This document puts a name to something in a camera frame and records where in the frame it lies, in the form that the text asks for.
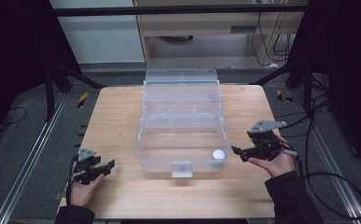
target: wall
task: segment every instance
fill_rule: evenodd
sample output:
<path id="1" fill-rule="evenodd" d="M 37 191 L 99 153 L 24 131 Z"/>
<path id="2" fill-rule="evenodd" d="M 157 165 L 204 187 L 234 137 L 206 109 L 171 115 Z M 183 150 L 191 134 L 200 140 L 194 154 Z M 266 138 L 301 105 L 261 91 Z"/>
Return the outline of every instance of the wall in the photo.
<path id="1" fill-rule="evenodd" d="M 132 0 L 50 0 L 54 8 L 133 7 Z M 143 63 L 135 16 L 59 18 L 78 63 Z"/>

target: table top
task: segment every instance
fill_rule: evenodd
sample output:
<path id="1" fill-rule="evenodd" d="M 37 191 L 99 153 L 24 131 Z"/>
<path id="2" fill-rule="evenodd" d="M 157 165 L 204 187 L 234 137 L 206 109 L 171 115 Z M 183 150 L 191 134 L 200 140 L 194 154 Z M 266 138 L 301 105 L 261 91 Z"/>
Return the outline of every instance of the table top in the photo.
<path id="1" fill-rule="evenodd" d="M 247 130 L 259 119 L 274 120 L 265 92 L 254 85 L 220 88 L 231 145 L 252 147 Z M 102 157 L 97 166 L 116 160 L 112 174 L 105 177 L 90 202 L 95 218 L 274 217 L 264 185 L 270 176 L 237 155 L 231 155 L 218 173 L 192 178 L 145 173 L 133 156 L 142 90 L 141 86 L 102 89 L 90 118 L 81 146 Z"/>

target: black jacket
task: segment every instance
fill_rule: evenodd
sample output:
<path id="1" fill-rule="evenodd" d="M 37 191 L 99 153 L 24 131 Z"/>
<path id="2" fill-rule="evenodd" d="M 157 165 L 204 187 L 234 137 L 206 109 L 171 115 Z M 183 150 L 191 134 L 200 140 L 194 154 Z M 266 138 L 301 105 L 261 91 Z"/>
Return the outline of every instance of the black jacket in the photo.
<path id="1" fill-rule="evenodd" d="M 275 206 L 275 224 L 323 223 L 295 171 L 271 178 L 265 185 Z M 60 208 L 55 224 L 91 224 L 94 217 L 90 209 L 68 205 Z"/>

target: hand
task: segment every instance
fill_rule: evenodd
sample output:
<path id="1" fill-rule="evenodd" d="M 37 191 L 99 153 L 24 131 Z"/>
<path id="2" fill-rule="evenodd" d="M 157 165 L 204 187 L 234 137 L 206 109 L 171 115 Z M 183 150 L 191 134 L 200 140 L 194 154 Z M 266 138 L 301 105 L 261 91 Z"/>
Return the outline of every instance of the hand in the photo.
<path id="1" fill-rule="evenodd" d="M 70 204 L 85 207 L 90 202 L 93 192 L 104 181 L 104 175 L 99 175 L 94 181 L 88 185 L 73 182 L 70 194 Z"/>
<path id="2" fill-rule="evenodd" d="M 278 138 L 281 142 L 287 143 L 282 136 L 278 135 Z M 294 167 L 293 157 L 285 154 L 284 152 L 279 153 L 279 155 L 272 161 L 262 161 L 256 158 L 249 158 L 248 161 L 265 169 L 271 177 L 276 177 L 296 170 Z"/>

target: transparent plastic box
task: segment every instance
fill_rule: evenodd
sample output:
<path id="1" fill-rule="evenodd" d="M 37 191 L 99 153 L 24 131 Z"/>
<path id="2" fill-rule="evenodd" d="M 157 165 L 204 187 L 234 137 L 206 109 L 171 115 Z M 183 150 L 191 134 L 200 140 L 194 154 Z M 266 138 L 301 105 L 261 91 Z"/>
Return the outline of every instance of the transparent plastic box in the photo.
<path id="1" fill-rule="evenodd" d="M 192 177 L 231 154 L 215 70 L 148 70 L 134 156 L 144 171 Z"/>

